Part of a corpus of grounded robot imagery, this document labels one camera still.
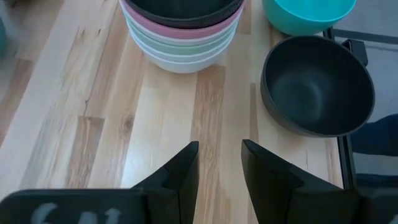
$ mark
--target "stack of bowls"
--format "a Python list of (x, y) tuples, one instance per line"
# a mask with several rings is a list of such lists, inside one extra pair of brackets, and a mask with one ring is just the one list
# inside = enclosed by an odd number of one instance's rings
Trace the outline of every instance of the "stack of bowls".
[(193, 73), (231, 43), (244, 0), (119, 0), (131, 37), (160, 68)]

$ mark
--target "blue cloth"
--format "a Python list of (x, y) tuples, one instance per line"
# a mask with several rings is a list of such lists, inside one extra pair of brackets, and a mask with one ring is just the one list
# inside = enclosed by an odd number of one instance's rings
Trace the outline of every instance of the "blue cloth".
[[(398, 114), (365, 124), (351, 135), (351, 146), (356, 153), (397, 157)], [(398, 187), (398, 176), (357, 174), (356, 181), (359, 187)]]

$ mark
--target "wooden table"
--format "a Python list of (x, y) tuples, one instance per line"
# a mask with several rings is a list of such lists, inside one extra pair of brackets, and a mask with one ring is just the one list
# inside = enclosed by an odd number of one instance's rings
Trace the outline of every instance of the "wooden table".
[(284, 36), (259, 0), (248, 0), (222, 60), (189, 75), (148, 62), (117, 0), (33, 1), (21, 26), (29, 38), (0, 69), (2, 198), (18, 189), (132, 187), (199, 140), (195, 223), (254, 223), (240, 157), (246, 138), (342, 186), (336, 139), (292, 134), (262, 104), (262, 66)]

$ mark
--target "teal bowl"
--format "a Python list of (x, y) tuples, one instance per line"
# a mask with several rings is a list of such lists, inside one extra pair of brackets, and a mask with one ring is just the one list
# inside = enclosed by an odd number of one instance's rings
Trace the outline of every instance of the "teal bowl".
[(289, 35), (312, 35), (336, 24), (356, 0), (262, 0), (269, 22)]
[(6, 53), (6, 43), (6, 29), (4, 28), (4, 24), (2, 23), (2, 20), (0, 18), (0, 56), (3, 56)]

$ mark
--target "metal rack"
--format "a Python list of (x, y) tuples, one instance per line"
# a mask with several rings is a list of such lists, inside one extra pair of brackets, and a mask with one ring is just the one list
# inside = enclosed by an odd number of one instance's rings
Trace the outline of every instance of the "metal rack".
[[(398, 37), (368, 34), (364, 32), (334, 28), (329, 28), (326, 31), (323, 31), (323, 36), (331, 40), (335, 40), (335, 37), (342, 37), (361, 41), (379, 42), (383, 44), (398, 44)], [(338, 137), (337, 141), (340, 153), (341, 174), (343, 176), (344, 189), (356, 189), (357, 184), (353, 152), (351, 147), (351, 138), (350, 136), (342, 136)]]

